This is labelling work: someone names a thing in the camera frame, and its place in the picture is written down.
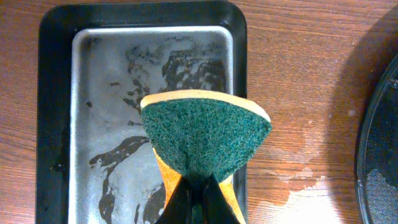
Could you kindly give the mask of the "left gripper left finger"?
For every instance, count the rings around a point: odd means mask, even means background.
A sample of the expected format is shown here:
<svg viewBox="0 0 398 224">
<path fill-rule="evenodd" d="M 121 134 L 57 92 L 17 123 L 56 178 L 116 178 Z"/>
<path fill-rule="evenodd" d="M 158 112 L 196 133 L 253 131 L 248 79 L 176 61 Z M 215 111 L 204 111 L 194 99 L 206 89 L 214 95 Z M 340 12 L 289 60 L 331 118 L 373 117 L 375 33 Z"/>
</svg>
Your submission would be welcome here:
<svg viewBox="0 0 398 224">
<path fill-rule="evenodd" d="M 191 186 L 188 180 L 182 177 L 155 224 L 191 224 L 192 206 Z"/>
</svg>

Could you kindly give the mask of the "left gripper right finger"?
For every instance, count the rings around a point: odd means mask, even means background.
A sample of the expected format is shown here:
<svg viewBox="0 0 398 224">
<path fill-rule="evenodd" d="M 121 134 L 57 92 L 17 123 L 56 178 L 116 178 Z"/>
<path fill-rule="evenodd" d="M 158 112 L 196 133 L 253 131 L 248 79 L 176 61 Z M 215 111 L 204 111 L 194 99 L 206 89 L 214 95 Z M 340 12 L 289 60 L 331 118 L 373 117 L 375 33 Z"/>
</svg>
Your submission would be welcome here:
<svg viewBox="0 0 398 224">
<path fill-rule="evenodd" d="M 204 224 L 239 224 L 213 174 L 205 179 L 201 193 Z"/>
</svg>

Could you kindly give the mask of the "green yellow sponge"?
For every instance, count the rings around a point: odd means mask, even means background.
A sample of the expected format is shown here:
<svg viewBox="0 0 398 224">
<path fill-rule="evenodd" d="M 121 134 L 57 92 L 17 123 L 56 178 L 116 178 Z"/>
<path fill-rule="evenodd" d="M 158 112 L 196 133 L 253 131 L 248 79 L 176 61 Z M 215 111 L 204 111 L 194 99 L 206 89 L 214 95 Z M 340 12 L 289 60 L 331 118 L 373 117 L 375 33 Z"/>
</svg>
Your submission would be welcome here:
<svg viewBox="0 0 398 224">
<path fill-rule="evenodd" d="M 270 133 L 268 114 L 238 96 L 178 90 L 144 97 L 141 119 L 164 181 L 164 209 L 184 177 L 192 189 L 192 223 L 204 223 L 201 191 L 213 174 L 239 223 L 244 223 L 231 179 Z"/>
</svg>

